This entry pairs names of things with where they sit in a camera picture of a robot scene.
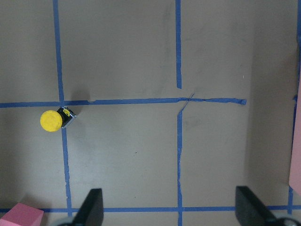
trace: vertical blue tape strip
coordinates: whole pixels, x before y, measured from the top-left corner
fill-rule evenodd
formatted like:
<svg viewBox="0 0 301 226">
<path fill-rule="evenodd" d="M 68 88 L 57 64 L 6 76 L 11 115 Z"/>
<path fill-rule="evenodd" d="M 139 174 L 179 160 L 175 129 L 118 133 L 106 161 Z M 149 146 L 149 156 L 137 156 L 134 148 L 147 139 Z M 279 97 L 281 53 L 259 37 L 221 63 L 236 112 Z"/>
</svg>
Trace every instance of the vertical blue tape strip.
<svg viewBox="0 0 301 226">
<path fill-rule="evenodd" d="M 177 116 L 177 174 L 178 174 L 178 226 L 182 226 L 182 191 L 181 191 L 181 154 L 182 154 L 182 113 L 181 110 Z"/>
<path fill-rule="evenodd" d="M 175 0 L 175 51 L 176 51 L 177 88 L 182 89 L 181 0 Z"/>
<path fill-rule="evenodd" d="M 71 204 L 71 191 L 70 191 L 70 175 L 68 164 L 68 147 L 67 147 L 67 131 L 66 128 L 62 129 L 62 141 L 63 141 L 63 159 L 64 159 L 64 172 L 66 182 L 66 196 L 67 196 L 67 210 L 68 216 L 72 216 L 72 204 Z"/>
<path fill-rule="evenodd" d="M 63 77 L 62 77 L 62 58 L 61 58 L 61 38 L 60 38 L 60 24 L 58 15 L 58 0 L 53 0 L 53 19 L 55 26 L 55 50 L 56 50 L 56 68 L 57 68 L 57 82 L 59 100 L 63 106 L 64 92 L 63 92 Z"/>
<path fill-rule="evenodd" d="M 301 0 L 298 0 L 297 38 L 299 46 L 301 46 Z"/>
<path fill-rule="evenodd" d="M 289 187 L 288 189 L 288 202 L 287 202 L 287 213 L 292 214 L 293 211 L 293 189 Z"/>
</svg>

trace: yellow circle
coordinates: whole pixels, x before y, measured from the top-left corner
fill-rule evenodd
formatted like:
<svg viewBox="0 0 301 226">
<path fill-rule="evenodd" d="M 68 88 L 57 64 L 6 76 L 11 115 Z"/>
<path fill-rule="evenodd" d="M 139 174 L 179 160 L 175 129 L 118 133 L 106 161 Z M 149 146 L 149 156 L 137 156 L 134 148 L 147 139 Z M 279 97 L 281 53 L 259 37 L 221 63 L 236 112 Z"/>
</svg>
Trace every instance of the yellow circle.
<svg viewBox="0 0 301 226">
<path fill-rule="evenodd" d="M 58 112 L 49 110 L 41 115 L 40 123 L 44 130 L 56 132 L 61 128 L 63 120 Z"/>
</svg>

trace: pink block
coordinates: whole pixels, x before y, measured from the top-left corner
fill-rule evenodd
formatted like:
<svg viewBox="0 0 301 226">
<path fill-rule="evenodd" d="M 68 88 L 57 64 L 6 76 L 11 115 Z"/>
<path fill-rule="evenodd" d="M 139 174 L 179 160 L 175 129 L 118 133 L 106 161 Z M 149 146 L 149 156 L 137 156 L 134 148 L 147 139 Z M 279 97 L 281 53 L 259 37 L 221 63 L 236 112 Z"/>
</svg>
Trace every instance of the pink block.
<svg viewBox="0 0 301 226">
<path fill-rule="evenodd" d="M 40 226 L 44 211 L 18 203 L 0 219 L 0 226 Z"/>
<path fill-rule="evenodd" d="M 298 91 L 289 184 L 295 192 L 301 195 L 301 82 Z"/>
</svg>

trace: gray floor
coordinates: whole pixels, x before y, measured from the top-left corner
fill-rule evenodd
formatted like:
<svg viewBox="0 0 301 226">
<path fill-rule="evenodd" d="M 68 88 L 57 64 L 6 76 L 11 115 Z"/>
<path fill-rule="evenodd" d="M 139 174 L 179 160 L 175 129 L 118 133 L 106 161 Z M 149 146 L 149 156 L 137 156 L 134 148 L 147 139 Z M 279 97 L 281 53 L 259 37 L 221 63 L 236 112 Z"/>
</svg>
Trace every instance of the gray floor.
<svg viewBox="0 0 301 226">
<path fill-rule="evenodd" d="M 176 87 L 174 0 L 59 0 L 65 100 L 189 102 L 183 111 L 184 207 L 234 206 L 236 185 L 287 205 L 297 0 L 182 1 L 182 89 Z M 59 101 L 53 2 L 0 3 L 0 102 Z M 71 106 L 72 208 L 102 187 L 106 208 L 177 207 L 177 114 L 185 102 Z M 57 107 L 0 108 L 0 209 L 66 209 L 61 132 L 40 127 Z M 294 194 L 294 204 L 301 197 Z M 293 214 L 301 219 L 301 211 Z M 67 213 L 46 213 L 43 225 Z M 177 212 L 106 212 L 104 226 L 178 225 Z M 233 211 L 184 212 L 183 226 L 238 225 Z"/>
</svg>

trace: small container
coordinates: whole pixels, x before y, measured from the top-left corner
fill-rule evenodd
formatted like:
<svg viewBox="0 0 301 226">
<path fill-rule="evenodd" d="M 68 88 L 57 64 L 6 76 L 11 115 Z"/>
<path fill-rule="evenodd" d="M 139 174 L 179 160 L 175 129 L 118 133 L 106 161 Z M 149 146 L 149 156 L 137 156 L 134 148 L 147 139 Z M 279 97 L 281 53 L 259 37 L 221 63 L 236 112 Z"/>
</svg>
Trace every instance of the small container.
<svg viewBox="0 0 301 226">
<path fill-rule="evenodd" d="M 40 118 L 41 126 L 48 132 L 56 132 L 60 128 L 66 128 L 75 118 L 76 114 L 73 113 L 68 107 L 60 107 L 57 111 L 45 111 Z"/>
</svg>

